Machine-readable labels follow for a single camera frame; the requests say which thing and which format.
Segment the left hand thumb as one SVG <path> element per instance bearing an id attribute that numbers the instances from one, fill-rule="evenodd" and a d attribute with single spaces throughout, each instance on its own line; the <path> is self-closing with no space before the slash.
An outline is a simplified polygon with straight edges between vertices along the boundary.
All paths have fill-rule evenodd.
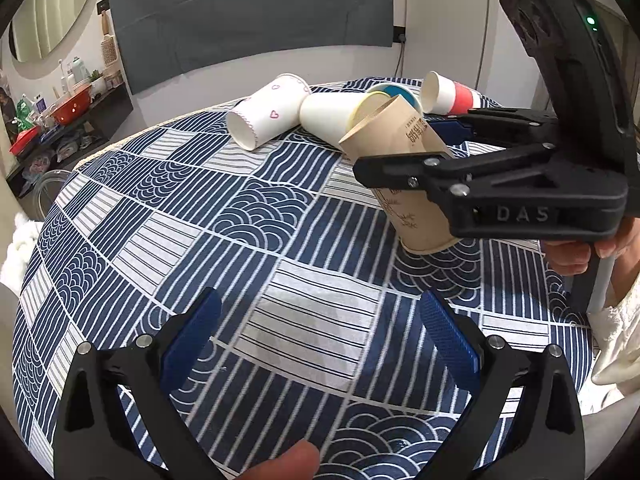
<path id="1" fill-rule="evenodd" d="M 318 448 L 300 440 L 281 456 L 247 469 L 238 480 L 309 480 L 314 478 L 319 466 Z"/>

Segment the right hand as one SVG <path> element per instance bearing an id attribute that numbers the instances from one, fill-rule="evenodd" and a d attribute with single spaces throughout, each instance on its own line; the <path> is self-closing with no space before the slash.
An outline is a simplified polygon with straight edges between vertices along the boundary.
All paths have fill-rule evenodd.
<path id="1" fill-rule="evenodd" d="M 616 301 L 623 300 L 639 274 L 639 219 L 623 218 L 616 234 L 593 245 L 577 240 L 541 242 L 548 263 L 563 276 L 583 274 L 594 252 L 599 258 L 613 257 L 611 284 Z"/>

